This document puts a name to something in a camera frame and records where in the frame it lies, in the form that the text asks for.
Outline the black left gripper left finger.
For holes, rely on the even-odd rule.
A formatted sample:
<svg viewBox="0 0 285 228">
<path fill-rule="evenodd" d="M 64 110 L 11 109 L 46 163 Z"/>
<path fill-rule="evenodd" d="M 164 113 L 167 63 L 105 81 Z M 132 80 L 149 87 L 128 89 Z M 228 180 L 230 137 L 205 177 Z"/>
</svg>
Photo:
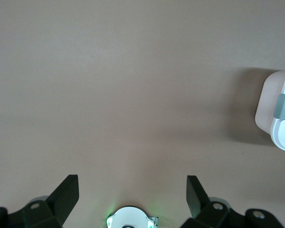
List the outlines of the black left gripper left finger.
<svg viewBox="0 0 285 228">
<path fill-rule="evenodd" d="M 45 200 L 32 201 L 11 214 L 0 207 L 0 228 L 63 228 L 78 200 L 78 176 L 68 175 Z"/>
</svg>

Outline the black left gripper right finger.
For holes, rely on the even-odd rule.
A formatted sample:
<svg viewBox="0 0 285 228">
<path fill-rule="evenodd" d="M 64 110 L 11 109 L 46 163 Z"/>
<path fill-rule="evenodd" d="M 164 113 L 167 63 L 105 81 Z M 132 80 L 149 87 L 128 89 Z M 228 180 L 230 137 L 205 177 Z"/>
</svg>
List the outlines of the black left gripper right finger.
<svg viewBox="0 0 285 228">
<path fill-rule="evenodd" d="M 239 214 L 227 204 L 208 197 L 197 176 L 188 176 L 186 201 L 191 213 L 181 228 L 279 228 L 279 220 L 263 209 Z"/>
</svg>

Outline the gray lid latch clip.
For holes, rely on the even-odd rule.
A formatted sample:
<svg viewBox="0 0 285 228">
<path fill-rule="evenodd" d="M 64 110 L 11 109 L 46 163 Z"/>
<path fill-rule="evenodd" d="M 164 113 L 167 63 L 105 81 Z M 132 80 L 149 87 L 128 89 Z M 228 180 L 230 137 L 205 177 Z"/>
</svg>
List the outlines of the gray lid latch clip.
<svg viewBox="0 0 285 228">
<path fill-rule="evenodd" d="M 274 118 L 285 120 L 285 94 L 280 94 L 274 111 Z"/>
</svg>

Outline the pink plastic box base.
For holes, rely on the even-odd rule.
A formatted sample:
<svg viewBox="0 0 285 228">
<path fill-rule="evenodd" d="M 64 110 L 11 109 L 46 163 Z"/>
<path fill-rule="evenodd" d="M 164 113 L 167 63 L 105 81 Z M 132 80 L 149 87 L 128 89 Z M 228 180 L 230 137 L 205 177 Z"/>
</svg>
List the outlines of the pink plastic box base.
<svg viewBox="0 0 285 228">
<path fill-rule="evenodd" d="M 264 82 L 256 109 L 256 125 L 264 132 L 271 134 L 274 111 L 279 95 L 285 83 L 285 71 L 272 73 Z"/>
</svg>

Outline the brown table mat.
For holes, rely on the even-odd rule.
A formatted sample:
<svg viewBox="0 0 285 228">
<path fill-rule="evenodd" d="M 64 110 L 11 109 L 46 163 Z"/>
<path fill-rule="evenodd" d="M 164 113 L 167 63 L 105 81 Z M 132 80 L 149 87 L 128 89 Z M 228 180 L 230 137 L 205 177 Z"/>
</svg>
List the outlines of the brown table mat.
<svg viewBox="0 0 285 228">
<path fill-rule="evenodd" d="M 179 228 L 186 178 L 285 226 L 285 151 L 254 121 L 285 0 L 0 0 L 0 207 L 69 174 L 65 228 L 133 205 Z"/>
</svg>

